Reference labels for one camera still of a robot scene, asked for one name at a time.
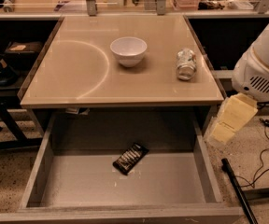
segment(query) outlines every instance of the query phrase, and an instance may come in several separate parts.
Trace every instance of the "robot vent grille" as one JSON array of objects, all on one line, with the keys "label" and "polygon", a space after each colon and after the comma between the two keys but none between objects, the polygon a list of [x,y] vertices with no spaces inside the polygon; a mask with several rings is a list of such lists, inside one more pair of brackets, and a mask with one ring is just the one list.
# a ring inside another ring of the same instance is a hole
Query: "robot vent grille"
[{"label": "robot vent grille", "polygon": [[263,77],[252,77],[250,79],[250,85],[263,93],[269,92],[269,80]]}]

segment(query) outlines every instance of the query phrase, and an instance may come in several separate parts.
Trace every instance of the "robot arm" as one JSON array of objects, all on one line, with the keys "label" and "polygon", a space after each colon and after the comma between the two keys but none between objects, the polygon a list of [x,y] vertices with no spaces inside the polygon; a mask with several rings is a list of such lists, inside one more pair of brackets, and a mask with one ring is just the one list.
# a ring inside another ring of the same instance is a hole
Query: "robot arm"
[{"label": "robot arm", "polygon": [[269,101],[269,24],[236,64],[232,84],[258,102]]}]

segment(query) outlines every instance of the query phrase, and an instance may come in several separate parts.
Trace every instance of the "speckled floor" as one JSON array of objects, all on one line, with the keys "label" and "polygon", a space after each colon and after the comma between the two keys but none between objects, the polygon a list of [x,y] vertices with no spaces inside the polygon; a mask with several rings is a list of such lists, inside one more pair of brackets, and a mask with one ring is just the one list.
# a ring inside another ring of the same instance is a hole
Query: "speckled floor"
[{"label": "speckled floor", "polygon": [[[260,111],[243,130],[227,146],[216,146],[207,144],[210,160],[215,171],[220,192],[225,203],[229,206],[239,206],[234,189],[228,176],[221,171],[221,159],[227,158],[232,165],[236,175],[241,175],[251,180],[256,170],[260,167],[260,152],[269,148],[269,140],[264,134],[264,127],[259,118],[269,119],[269,109]],[[16,117],[19,126],[28,137],[38,137],[34,124],[25,114]],[[0,122],[3,131],[0,132],[0,140],[14,139],[7,127]],[[15,212],[21,201],[26,183],[31,173],[36,148],[25,150],[0,151],[0,213]],[[262,156],[264,160],[263,170],[269,167],[269,152]],[[238,178],[241,185],[246,182]],[[256,188],[269,187],[269,172],[263,175]],[[269,199],[250,202],[255,217],[260,224],[269,224]],[[245,217],[240,218],[235,224],[247,224]]]}]

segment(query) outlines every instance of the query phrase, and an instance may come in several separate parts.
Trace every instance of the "white bowl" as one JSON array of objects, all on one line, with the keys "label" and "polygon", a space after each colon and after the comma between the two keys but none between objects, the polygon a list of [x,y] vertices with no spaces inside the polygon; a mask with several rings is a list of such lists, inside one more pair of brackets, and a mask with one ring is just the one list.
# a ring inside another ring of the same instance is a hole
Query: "white bowl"
[{"label": "white bowl", "polygon": [[125,67],[133,67],[140,63],[147,49],[147,44],[136,37],[122,37],[110,44],[116,60]]}]

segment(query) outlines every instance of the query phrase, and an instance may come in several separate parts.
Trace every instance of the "open drawer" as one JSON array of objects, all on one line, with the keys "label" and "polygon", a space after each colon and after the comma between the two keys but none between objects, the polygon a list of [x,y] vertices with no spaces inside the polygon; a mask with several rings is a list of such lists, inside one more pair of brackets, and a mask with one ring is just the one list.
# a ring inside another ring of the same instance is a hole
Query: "open drawer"
[{"label": "open drawer", "polygon": [[[149,149],[129,173],[112,166],[133,142]],[[234,223],[189,107],[56,112],[17,213],[0,223]]]}]

